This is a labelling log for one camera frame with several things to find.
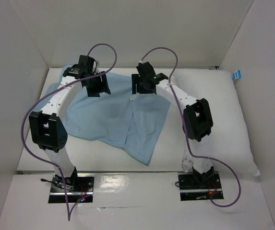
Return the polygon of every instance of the white table surface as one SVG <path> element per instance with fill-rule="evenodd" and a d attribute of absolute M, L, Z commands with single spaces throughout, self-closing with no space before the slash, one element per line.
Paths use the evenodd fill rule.
<path fill-rule="evenodd" d="M 167 76 L 171 73 L 171 69 L 155 70 Z M 131 76 L 137 73 L 137 70 L 136 68 L 114 68 L 113 72 Z M 60 74 L 61 69 L 50 68 L 41 96 L 45 94 L 50 84 L 58 82 Z M 30 132 L 26 143 L 35 155 L 48 160 L 47 155 L 32 142 Z M 101 141 L 88 141 L 68 135 L 66 149 L 70 160 L 79 172 L 180 172 L 185 151 L 185 138 L 179 112 L 175 106 L 171 105 L 149 166 L 135 160 L 126 151 Z M 50 164 L 35 159 L 25 149 L 17 170 L 54 171 Z"/>
<path fill-rule="evenodd" d="M 242 196 L 229 208 L 209 200 L 180 201 L 176 172 L 96 174 L 93 203 L 79 204 L 67 221 L 65 204 L 48 204 L 52 174 L 15 175 L 0 218 L 0 230 L 274 230 L 260 183 L 239 175 Z M 220 174 L 224 200 L 237 183 Z"/>

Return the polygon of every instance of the white enclosure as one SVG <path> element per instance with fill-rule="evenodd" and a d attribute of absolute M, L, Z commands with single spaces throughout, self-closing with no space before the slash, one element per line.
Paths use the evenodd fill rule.
<path fill-rule="evenodd" d="M 48 186 L 38 180 L 50 179 L 52 173 L 43 174 L 49 169 L 41 170 L 42 174 L 15 175 L 21 170 L 17 169 L 23 151 L 21 120 L 44 93 L 48 71 L 76 63 L 80 54 L 101 42 L 117 50 L 117 67 L 134 68 L 149 49 L 166 46 L 178 54 L 180 68 L 241 70 L 242 79 L 235 82 L 235 88 L 261 176 L 240 175 L 243 197 L 237 207 L 220 211 L 210 202 L 180 204 L 177 191 L 168 184 L 177 179 L 176 172 L 120 174 L 119 178 L 131 182 L 127 193 L 124 190 L 115 197 L 100 186 L 96 190 L 110 193 L 105 198 L 121 208 L 104 212 L 99 209 L 101 203 L 94 203 L 92 209 L 78 205 L 75 218 L 67 222 L 65 205 L 54 212 L 44 197 Z M 113 54 L 106 48 L 98 48 L 94 55 L 101 66 L 111 65 Z M 149 58 L 157 67 L 174 65 L 174 57 L 165 51 Z M 155 193 L 154 178 L 164 192 Z M 143 186 L 141 182 L 145 187 L 137 193 L 135 186 Z M 222 183 L 226 201 L 231 201 L 236 182 L 222 174 Z M 26 194 L 31 193 L 34 200 L 27 206 Z M 155 208 L 160 198 L 167 203 Z M 84 216 L 91 219 L 88 225 Z M 21 224 L 19 218 L 28 223 Z M 164 221 L 156 225 L 151 218 Z M 194 221 L 193 229 L 275 229 L 275 0 L 0 0 L 0 230 L 178 229 Z"/>

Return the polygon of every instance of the red wire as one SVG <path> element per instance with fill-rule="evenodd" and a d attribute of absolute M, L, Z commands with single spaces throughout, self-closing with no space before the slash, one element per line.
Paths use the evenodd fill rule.
<path fill-rule="evenodd" d="M 214 186 L 214 188 L 215 188 L 215 191 L 209 191 L 209 194 L 212 194 L 212 193 L 215 193 L 216 191 L 217 191 L 217 186 L 211 181 L 211 184 Z"/>
<path fill-rule="evenodd" d="M 217 186 L 211 181 L 211 184 L 214 186 L 214 188 L 215 188 L 215 191 L 214 192 L 216 192 L 217 191 Z"/>

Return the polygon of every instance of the white wall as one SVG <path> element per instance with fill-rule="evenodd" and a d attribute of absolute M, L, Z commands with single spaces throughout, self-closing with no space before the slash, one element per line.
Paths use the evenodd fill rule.
<path fill-rule="evenodd" d="M 76 63 L 99 42 L 112 44 L 118 66 L 135 66 L 149 49 L 168 46 L 180 66 L 217 66 L 252 0 L 11 0 L 49 66 Z M 107 48 L 94 52 L 102 66 L 113 62 Z M 173 66 L 158 51 L 152 63 Z"/>
<path fill-rule="evenodd" d="M 22 152 L 21 119 L 47 69 L 25 24 L 9 1 L 0 0 L 0 214 Z"/>
<path fill-rule="evenodd" d="M 242 72 L 236 89 L 275 222 L 275 0 L 254 1 L 220 69 Z"/>

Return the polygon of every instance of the blue fabric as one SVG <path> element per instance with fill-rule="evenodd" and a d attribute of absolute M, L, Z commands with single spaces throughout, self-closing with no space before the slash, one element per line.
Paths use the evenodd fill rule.
<path fill-rule="evenodd" d="M 86 88 L 82 88 L 70 104 L 63 124 L 72 136 L 123 148 L 148 165 L 170 102 L 155 94 L 137 94 L 130 100 L 131 77 L 107 73 L 107 78 L 112 94 L 89 98 Z M 52 84 L 47 93 L 58 86 L 59 83 Z M 36 111 L 48 100 L 38 105 Z"/>

